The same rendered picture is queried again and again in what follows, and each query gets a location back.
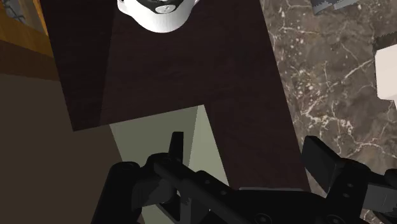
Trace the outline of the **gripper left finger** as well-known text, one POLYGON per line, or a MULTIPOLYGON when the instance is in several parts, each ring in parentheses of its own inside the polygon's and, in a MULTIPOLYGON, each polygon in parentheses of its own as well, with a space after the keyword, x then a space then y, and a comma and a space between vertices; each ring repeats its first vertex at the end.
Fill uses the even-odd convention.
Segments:
POLYGON ((245 224, 231 188, 183 165, 183 143, 183 132, 173 132, 168 152, 150 155, 144 166, 112 165, 91 224, 139 224, 152 205, 173 224, 245 224))

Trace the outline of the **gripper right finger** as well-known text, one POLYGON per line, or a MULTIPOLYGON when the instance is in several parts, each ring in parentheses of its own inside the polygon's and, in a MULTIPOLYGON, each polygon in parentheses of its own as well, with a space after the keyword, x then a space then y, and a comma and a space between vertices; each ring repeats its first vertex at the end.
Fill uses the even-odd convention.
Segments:
POLYGON ((377 174, 361 162, 338 156, 320 138, 306 136, 302 162, 327 193, 316 224, 369 224, 361 210, 383 224, 397 224, 397 169, 377 174))

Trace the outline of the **white box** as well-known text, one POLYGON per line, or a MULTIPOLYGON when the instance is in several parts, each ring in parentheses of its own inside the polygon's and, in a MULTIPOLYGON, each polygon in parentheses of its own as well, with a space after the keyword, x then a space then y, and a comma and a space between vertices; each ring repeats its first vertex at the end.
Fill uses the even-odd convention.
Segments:
POLYGON ((376 51, 375 77, 378 98, 397 108, 397 44, 376 51))

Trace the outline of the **dark maroon robot stand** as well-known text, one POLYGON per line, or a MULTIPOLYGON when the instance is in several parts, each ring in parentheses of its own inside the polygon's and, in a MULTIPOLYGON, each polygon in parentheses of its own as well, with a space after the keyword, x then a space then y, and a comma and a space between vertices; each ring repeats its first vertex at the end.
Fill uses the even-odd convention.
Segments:
POLYGON ((71 125, 204 105, 233 188, 309 189, 260 0, 199 0, 154 33, 117 0, 40 0, 71 125))

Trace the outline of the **grey flat object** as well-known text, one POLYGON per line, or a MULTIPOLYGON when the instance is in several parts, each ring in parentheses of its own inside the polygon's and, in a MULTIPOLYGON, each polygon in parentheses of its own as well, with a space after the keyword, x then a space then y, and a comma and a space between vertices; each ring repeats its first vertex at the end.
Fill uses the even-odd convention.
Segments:
POLYGON ((338 10, 357 2, 358 0, 310 0, 312 11, 315 15, 318 15, 321 11, 330 6, 332 6, 334 10, 338 10))

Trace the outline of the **orange wooden furniture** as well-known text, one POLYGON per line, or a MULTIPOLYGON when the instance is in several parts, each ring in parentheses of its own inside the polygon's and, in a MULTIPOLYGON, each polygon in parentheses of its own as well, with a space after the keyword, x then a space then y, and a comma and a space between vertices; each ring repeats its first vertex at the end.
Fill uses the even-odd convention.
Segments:
POLYGON ((0 40, 53 58, 40 0, 0 0, 0 40))

